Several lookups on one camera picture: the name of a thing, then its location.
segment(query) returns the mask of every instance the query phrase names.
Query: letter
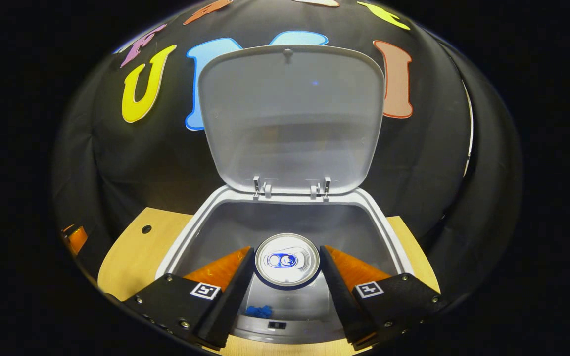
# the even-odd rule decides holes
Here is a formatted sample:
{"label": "letter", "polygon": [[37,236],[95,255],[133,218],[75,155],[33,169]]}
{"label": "letter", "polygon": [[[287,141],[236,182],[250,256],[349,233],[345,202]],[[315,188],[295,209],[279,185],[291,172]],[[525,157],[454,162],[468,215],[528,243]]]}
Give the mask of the letter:
{"label": "letter", "polygon": [[197,87],[197,79],[199,78],[199,74],[201,74],[201,70],[213,58],[240,49],[242,49],[242,47],[236,43],[235,40],[231,38],[219,38],[202,43],[201,45],[196,45],[186,52],[188,58],[195,60],[195,76],[192,81],[192,112],[186,117],[186,128],[188,128],[188,130],[197,131],[203,130],[204,128],[203,120],[201,119],[199,95],[197,95],[197,90],[199,89]]}
{"label": "letter", "polygon": [[382,9],[382,7],[378,7],[378,6],[371,5],[371,4],[365,4],[364,2],[359,2],[359,1],[358,1],[358,4],[368,7],[369,10],[371,10],[371,12],[375,16],[377,16],[378,18],[381,18],[382,20],[384,20],[386,22],[392,23],[393,25],[395,25],[401,29],[410,30],[410,27],[408,27],[407,25],[404,25],[403,23],[397,21],[400,18],[396,14],[389,13],[385,9]]}
{"label": "letter", "polygon": [[151,39],[153,39],[153,36],[155,36],[155,32],[160,31],[164,27],[166,27],[166,23],[161,25],[157,29],[152,30],[148,34],[145,34],[144,36],[142,36],[142,38],[134,42],[133,46],[131,47],[131,50],[129,51],[129,53],[127,53],[127,56],[125,57],[124,62],[122,62],[122,64],[120,65],[120,68],[124,67],[127,63],[131,61],[131,59],[134,59],[138,54],[140,54],[140,47],[144,47],[147,43],[151,42]]}
{"label": "letter", "polygon": [[135,99],[136,84],[138,83],[138,76],[140,76],[140,72],[144,69],[145,64],[139,65],[127,75],[127,78],[125,78],[125,90],[122,94],[122,117],[126,122],[136,122],[142,119],[149,110],[151,110],[160,91],[164,65],[166,64],[168,55],[175,50],[176,47],[176,45],[166,47],[151,58],[151,74],[149,75],[146,92],[138,102],[136,102]]}
{"label": "letter", "polygon": [[217,0],[213,3],[210,3],[202,7],[201,9],[195,11],[188,19],[186,19],[186,21],[184,21],[184,25],[188,25],[190,22],[197,20],[198,18],[204,16],[205,14],[217,11],[218,9],[228,5],[231,2],[233,2],[233,0]]}
{"label": "letter", "polygon": [[384,57],[384,75],[386,76],[384,115],[405,119],[412,115],[408,73],[408,64],[412,58],[405,50],[390,43],[375,40],[373,45],[382,52]]}
{"label": "letter", "polygon": [[334,0],[294,0],[297,2],[306,2],[307,4],[324,5],[329,7],[339,7],[340,4]]}

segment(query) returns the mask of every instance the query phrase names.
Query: cooler lid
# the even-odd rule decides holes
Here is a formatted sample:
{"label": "cooler lid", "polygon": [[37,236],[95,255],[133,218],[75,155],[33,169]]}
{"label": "cooler lid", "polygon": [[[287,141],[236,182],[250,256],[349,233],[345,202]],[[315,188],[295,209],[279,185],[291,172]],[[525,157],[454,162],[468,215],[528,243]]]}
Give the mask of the cooler lid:
{"label": "cooler lid", "polygon": [[373,59],[327,45],[267,45],[210,61],[199,75],[204,130],[232,189],[330,194],[366,178],[380,135],[384,74]]}

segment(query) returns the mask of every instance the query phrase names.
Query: soda can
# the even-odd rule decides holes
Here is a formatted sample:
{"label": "soda can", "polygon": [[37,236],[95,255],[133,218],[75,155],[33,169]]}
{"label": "soda can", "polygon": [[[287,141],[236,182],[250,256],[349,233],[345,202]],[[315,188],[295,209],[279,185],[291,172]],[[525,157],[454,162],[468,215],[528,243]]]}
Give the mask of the soda can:
{"label": "soda can", "polygon": [[277,234],[256,249],[256,274],[276,289],[298,289],[314,281],[320,254],[312,241],[292,233]]}

